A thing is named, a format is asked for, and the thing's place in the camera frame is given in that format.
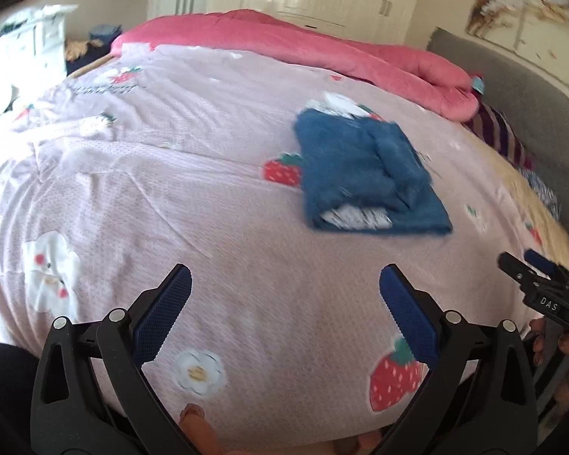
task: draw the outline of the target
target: gray headboard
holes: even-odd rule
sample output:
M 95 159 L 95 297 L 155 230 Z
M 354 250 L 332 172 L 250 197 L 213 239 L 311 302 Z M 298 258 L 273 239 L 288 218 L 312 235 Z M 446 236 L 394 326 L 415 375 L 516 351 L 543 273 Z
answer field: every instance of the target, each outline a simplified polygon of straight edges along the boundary
M 558 196 L 569 232 L 569 98 L 503 54 L 442 29 L 434 32 L 428 50 L 485 77 L 485 102 L 508 117 L 538 175 Z

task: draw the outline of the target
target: pink bedsheet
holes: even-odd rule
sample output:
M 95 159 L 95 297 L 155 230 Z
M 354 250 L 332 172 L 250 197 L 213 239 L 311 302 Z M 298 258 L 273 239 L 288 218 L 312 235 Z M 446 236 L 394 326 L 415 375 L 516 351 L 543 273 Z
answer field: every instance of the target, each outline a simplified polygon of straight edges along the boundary
M 364 44 L 320 35 L 253 10 L 160 17 L 121 35 L 126 43 L 203 46 L 252 51 L 296 65 L 315 66 L 373 83 L 452 121 L 478 109 L 469 75 L 444 58 L 402 46 Z

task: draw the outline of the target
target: striped cloth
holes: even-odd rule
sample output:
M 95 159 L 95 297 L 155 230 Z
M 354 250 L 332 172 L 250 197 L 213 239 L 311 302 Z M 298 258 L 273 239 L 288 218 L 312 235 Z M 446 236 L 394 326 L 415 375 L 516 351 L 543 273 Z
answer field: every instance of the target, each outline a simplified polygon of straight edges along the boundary
M 516 138 L 504 113 L 480 101 L 478 113 L 464 126 L 493 147 L 514 167 L 533 170 L 525 147 Z

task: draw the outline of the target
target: folded blue towel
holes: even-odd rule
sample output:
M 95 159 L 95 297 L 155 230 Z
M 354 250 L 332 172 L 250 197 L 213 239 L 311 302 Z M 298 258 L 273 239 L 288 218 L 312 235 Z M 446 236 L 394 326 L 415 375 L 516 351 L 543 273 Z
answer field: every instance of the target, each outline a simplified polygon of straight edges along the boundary
M 428 171 L 397 124 L 308 109 L 295 131 L 310 226 L 384 234 L 452 231 Z

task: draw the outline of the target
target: drawer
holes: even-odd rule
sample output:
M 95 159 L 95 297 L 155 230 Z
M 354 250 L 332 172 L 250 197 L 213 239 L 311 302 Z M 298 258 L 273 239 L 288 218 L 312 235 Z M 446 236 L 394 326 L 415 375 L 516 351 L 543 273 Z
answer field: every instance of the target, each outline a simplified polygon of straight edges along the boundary
M 295 24 L 304 29 L 315 31 L 320 34 L 342 38 L 346 28 L 343 25 L 332 24 L 324 20 L 312 19 L 310 17 L 302 17 L 299 15 L 278 13 L 278 18 L 290 24 Z
M 34 29 L 12 32 L 4 36 L 4 50 L 9 59 L 21 60 L 33 58 L 36 54 L 34 46 Z
M 63 45 L 54 47 L 46 53 L 36 56 L 33 67 L 37 73 L 47 75 L 61 75 L 65 73 L 65 56 Z
M 65 19 L 54 17 L 36 25 L 36 53 L 42 53 L 65 41 Z

